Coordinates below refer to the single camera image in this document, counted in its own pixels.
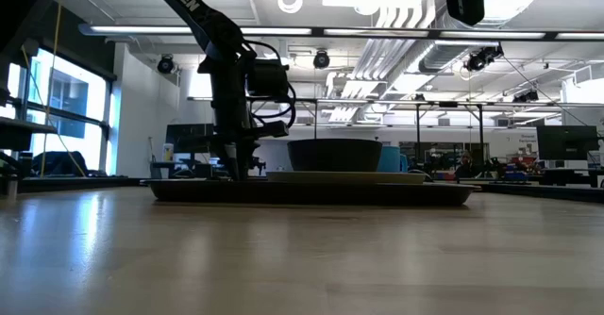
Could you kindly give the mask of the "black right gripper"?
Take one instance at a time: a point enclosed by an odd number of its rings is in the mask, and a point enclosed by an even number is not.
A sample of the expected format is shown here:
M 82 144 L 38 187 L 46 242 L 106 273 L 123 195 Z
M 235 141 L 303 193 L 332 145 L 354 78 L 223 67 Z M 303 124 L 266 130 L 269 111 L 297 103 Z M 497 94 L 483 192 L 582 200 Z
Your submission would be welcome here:
M 484 0 L 446 0 L 448 14 L 466 25 L 476 25 L 485 16 Z

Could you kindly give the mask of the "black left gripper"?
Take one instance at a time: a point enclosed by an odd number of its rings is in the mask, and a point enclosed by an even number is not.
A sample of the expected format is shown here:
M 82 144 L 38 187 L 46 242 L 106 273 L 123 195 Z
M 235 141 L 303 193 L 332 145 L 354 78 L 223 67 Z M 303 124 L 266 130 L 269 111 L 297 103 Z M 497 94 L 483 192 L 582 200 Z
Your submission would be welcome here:
M 209 142 L 213 152 L 226 153 L 227 170 L 233 180 L 247 179 L 257 139 L 284 137 L 289 132 L 278 118 L 256 117 L 248 106 L 255 100 L 287 102 L 286 70 L 277 59 L 246 57 L 232 61 L 206 57 L 198 67 L 200 74 L 210 77 L 214 128 Z

